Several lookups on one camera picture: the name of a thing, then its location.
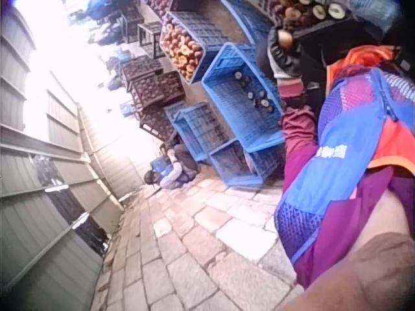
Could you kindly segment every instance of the stone pavement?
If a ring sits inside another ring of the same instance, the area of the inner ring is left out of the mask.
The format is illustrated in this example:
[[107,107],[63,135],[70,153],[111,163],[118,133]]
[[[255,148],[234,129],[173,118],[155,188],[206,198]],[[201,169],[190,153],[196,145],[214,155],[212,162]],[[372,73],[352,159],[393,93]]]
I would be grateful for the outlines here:
[[273,223],[281,182],[228,188],[209,167],[126,209],[91,310],[276,310],[302,292]]

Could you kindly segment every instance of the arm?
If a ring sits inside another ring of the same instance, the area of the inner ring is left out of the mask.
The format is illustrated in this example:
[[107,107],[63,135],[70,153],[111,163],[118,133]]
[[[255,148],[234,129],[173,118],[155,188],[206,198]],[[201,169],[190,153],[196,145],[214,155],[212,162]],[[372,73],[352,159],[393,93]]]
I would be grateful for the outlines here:
[[283,191],[286,191],[318,150],[314,113],[309,106],[300,109],[288,107],[282,127],[286,148]]
[[160,187],[164,189],[174,189],[176,188],[176,179],[182,174],[183,167],[179,162],[173,163],[173,170],[169,175],[165,176],[161,182]]

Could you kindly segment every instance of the gloved hand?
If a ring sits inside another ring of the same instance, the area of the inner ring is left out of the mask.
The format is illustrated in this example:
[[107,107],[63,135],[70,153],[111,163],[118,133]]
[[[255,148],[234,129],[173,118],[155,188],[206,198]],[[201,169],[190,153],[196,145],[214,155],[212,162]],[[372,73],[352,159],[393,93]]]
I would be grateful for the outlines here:
[[270,60],[272,71],[274,72],[274,78],[277,79],[290,79],[300,78],[300,60],[302,55],[302,47],[295,41],[292,42],[289,50],[285,50],[283,47],[284,38],[280,38],[283,34],[282,24],[276,25],[271,28],[268,34],[268,58]]

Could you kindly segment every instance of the blue crate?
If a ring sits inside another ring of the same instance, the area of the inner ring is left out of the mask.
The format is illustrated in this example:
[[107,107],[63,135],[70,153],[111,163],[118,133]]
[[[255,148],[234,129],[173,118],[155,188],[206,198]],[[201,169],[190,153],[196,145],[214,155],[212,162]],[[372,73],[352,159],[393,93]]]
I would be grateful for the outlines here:
[[268,37],[273,24],[256,7],[245,0],[221,2],[236,19],[251,44],[257,44]]
[[[188,84],[199,82],[222,46],[228,42],[228,37],[218,30],[208,19],[195,12],[167,12],[167,19],[170,17],[181,24],[191,35],[192,39],[202,47],[203,56],[193,73],[192,79],[190,81],[184,79]],[[161,39],[164,37],[165,23],[161,30]]]
[[167,117],[170,120],[170,123],[173,125],[174,117],[176,113],[179,112],[180,109],[186,108],[186,102],[184,100],[181,100],[173,105],[169,105],[167,107],[164,107],[164,111],[167,115]]
[[196,161],[206,160],[211,150],[229,139],[207,102],[181,109],[173,126]]
[[261,185],[280,164],[278,146],[247,153],[256,174],[250,172],[245,153],[237,139],[232,139],[209,153],[212,165],[228,186]]
[[[235,79],[236,71],[251,78],[250,91],[254,94],[265,91],[270,96],[273,113],[252,105]],[[284,142],[278,125],[282,116],[278,89],[258,68],[253,46],[225,44],[204,75],[202,85],[246,151],[255,152]]]

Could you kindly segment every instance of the metal wall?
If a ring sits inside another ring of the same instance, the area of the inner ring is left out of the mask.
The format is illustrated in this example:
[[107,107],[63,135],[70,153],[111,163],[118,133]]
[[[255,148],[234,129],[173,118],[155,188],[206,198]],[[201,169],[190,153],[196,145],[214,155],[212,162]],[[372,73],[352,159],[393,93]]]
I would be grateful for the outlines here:
[[[86,233],[111,233],[122,207],[83,158],[78,108],[57,77],[47,72],[38,95],[29,91],[36,45],[16,9],[2,16],[1,30],[1,304],[89,310],[102,253]],[[46,192],[56,180],[68,189]],[[88,220],[69,221],[69,205]]]

